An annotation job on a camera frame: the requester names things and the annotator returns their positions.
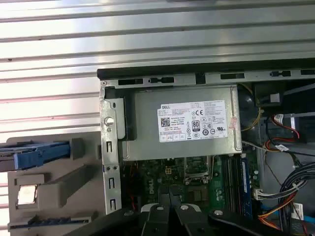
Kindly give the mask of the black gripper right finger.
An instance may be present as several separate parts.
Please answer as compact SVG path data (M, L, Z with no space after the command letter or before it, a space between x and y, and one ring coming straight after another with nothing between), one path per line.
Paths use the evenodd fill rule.
M170 186L172 208L181 225L183 236L282 236L283 232L257 220L227 209L215 208L208 213L194 204L184 203L178 186Z

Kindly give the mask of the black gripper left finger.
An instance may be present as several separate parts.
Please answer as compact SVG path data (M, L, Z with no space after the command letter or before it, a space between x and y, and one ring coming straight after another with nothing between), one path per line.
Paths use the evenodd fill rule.
M142 206L140 212L122 208L75 229L67 236L166 236L170 215L169 187L158 190L158 202Z

